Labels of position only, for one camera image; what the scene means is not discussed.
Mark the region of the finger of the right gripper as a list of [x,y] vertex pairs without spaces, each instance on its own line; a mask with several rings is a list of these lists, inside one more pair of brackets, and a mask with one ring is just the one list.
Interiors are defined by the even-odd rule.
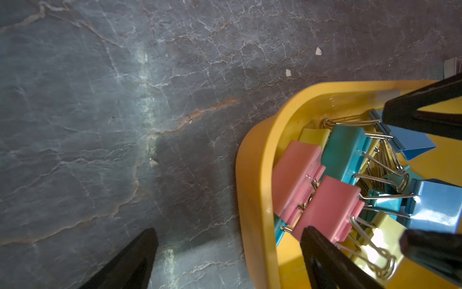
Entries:
[[383,122],[412,131],[462,139],[462,75],[387,101]]
[[399,240],[401,253],[439,275],[462,286],[462,236],[422,230],[405,230]]

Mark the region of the teal binder clip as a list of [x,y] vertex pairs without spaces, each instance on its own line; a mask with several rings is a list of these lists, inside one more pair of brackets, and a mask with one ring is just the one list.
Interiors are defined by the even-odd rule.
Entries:
[[[383,193],[375,189],[369,189],[367,197],[376,197],[376,196],[388,196],[389,194]],[[387,209],[391,211],[399,211],[402,204],[402,199],[371,199],[365,201],[366,204],[371,205],[372,207]],[[363,210],[360,214],[360,218],[372,222],[373,218],[376,216],[376,212]]]
[[334,125],[327,144],[322,152],[321,164],[326,167],[321,179],[334,178],[343,183],[355,185],[360,180],[372,183],[392,184],[391,181],[362,173],[362,167],[367,162],[373,162],[378,167],[394,173],[404,175],[404,169],[395,170],[376,160],[370,153],[374,149],[374,140],[387,143],[389,136],[365,132],[360,126]]
[[386,191],[389,194],[409,194],[414,180],[423,180],[421,176],[410,170],[409,165],[404,166],[406,173],[404,175],[396,175],[388,173],[383,178],[392,182],[386,185]]
[[285,235],[285,231],[283,228],[287,226],[287,224],[276,214],[274,215],[274,235],[276,239],[276,246],[280,244],[282,241],[283,236]]

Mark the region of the yellow binder clip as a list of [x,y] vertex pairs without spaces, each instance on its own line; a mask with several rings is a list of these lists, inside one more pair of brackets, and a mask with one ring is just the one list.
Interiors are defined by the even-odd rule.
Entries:
[[[390,270],[387,277],[381,277],[375,273],[373,268],[369,266],[364,259],[353,255],[351,257],[351,261],[359,268],[363,269],[365,273],[374,278],[378,283],[385,286],[392,278],[404,258],[399,246],[399,240],[403,232],[406,230],[406,227],[383,212],[377,213],[371,220],[371,223],[375,226],[375,228],[367,228],[365,232],[377,247],[388,250],[388,252],[396,258],[393,268]],[[361,244],[361,250],[358,251],[358,253],[363,258],[367,258],[368,261],[380,268],[387,265],[387,260],[380,256],[380,254],[373,247],[367,244],[362,237],[359,242]]]
[[331,131],[329,129],[310,129],[305,128],[298,141],[302,143],[308,143],[311,145],[318,145],[324,150]]

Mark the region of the pink binder clip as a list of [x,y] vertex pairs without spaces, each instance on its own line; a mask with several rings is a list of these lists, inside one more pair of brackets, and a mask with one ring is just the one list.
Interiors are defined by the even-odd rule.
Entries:
[[274,214],[294,226],[326,167],[321,164],[322,147],[296,140],[290,142],[274,166],[272,198]]
[[388,279],[396,257],[373,243],[362,228],[359,217],[365,206],[361,189],[331,177],[325,177],[304,209],[291,234],[299,242],[304,229],[312,226],[348,257],[362,260],[375,276]]

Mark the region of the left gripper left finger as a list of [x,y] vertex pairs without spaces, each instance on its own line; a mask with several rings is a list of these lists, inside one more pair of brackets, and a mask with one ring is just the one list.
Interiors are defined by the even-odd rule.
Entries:
[[157,249],[156,231],[144,230],[81,288],[146,289]]

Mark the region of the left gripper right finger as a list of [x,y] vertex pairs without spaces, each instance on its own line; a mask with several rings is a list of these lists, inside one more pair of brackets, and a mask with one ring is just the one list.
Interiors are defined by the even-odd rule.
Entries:
[[382,288],[313,226],[304,229],[300,247],[313,289]]

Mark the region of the pink binder clip top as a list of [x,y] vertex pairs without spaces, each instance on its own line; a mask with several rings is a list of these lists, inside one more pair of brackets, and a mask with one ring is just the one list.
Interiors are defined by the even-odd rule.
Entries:
[[375,276],[388,279],[396,257],[373,243],[362,228],[359,217],[365,206],[361,189],[331,177],[325,177],[304,209],[291,234],[299,242],[304,229],[312,226],[348,257],[362,260]]

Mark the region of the blue binder clip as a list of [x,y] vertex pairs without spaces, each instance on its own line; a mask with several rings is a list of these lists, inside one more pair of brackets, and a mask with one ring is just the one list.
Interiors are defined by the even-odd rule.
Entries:
[[343,118],[324,119],[321,122],[321,127],[327,128],[334,125],[374,127],[379,134],[389,136],[393,150],[401,153],[407,161],[413,160],[437,147],[423,132],[385,124],[382,118],[382,110],[369,110],[366,115],[358,114]]
[[455,234],[462,215],[462,188],[432,180],[413,180],[409,195],[369,197],[369,201],[405,200],[404,209],[367,205],[368,213],[396,216],[398,222],[411,230]]

